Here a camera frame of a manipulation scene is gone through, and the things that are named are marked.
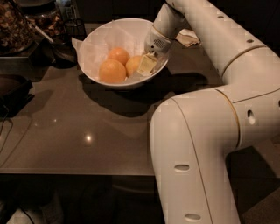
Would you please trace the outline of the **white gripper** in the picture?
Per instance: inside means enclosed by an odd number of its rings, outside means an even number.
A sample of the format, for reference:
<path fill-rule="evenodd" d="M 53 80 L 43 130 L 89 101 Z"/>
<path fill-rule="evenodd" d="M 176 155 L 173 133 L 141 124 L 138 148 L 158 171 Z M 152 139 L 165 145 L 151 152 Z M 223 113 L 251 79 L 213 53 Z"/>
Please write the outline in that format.
<path fill-rule="evenodd" d="M 148 31 L 144 50 L 147 52 L 142 56 L 137 72 L 142 76 L 150 76 L 158 62 L 155 56 L 162 57 L 166 55 L 172 46 L 172 41 L 156 30 L 154 26 Z"/>

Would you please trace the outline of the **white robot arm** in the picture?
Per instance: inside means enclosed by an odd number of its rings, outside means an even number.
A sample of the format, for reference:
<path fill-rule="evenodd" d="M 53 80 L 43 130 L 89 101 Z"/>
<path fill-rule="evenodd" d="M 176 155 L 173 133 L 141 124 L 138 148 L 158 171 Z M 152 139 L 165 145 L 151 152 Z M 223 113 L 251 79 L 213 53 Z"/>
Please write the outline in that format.
<path fill-rule="evenodd" d="M 184 24 L 223 83 L 176 95 L 150 122 L 165 224 L 240 224 L 225 159 L 278 134 L 280 58 L 209 0 L 165 0 L 145 48 L 166 52 Z"/>

